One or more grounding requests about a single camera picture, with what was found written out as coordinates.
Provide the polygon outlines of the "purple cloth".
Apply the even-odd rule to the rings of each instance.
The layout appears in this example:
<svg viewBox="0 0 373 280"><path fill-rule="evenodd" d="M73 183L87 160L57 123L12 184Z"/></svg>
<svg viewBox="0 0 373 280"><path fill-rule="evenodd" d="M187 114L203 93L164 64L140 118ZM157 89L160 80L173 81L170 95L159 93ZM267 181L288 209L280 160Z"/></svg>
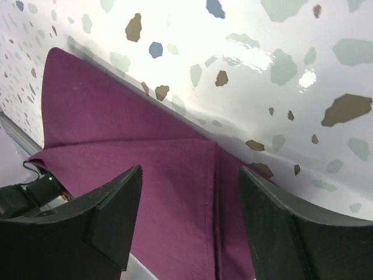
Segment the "purple cloth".
<svg viewBox="0 0 373 280"><path fill-rule="evenodd" d="M44 149L30 161L73 196L141 165L131 252L158 279L254 279L241 160L59 48L47 55L41 111Z"/></svg>

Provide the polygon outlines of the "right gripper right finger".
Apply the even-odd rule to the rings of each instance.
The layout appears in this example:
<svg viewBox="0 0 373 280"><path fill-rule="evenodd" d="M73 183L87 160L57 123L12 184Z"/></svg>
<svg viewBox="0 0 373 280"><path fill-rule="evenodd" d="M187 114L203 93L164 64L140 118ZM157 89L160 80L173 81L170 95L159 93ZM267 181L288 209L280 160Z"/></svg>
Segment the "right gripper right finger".
<svg viewBox="0 0 373 280"><path fill-rule="evenodd" d="M247 167L237 183L257 279L372 279L372 221L312 204Z"/></svg>

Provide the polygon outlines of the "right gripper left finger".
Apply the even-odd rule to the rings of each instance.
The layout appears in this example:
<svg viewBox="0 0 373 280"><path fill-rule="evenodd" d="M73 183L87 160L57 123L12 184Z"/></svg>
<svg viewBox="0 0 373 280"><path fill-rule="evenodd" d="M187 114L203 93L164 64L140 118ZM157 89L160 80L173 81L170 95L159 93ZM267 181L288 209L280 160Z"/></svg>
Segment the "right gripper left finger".
<svg viewBox="0 0 373 280"><path fill-rule="evenodd" d="M142 192L142 168L53 209L62 186L45 175L1 188L2 271L125 271Z"/></svg>

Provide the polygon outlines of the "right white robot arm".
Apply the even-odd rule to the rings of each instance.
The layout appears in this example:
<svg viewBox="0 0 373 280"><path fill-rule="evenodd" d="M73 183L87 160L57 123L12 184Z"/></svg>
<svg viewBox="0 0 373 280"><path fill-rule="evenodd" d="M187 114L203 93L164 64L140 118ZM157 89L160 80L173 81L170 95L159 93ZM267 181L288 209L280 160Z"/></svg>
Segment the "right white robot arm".
<svg viewBox="0 0 373 280"><path fill-rule="evenodd" d="M372 222L316 206L241 167L237 183L256 279L371 279ZM154 279L130 255L142 169L45 209L51 174L1 188L1 277Z"/></svg>

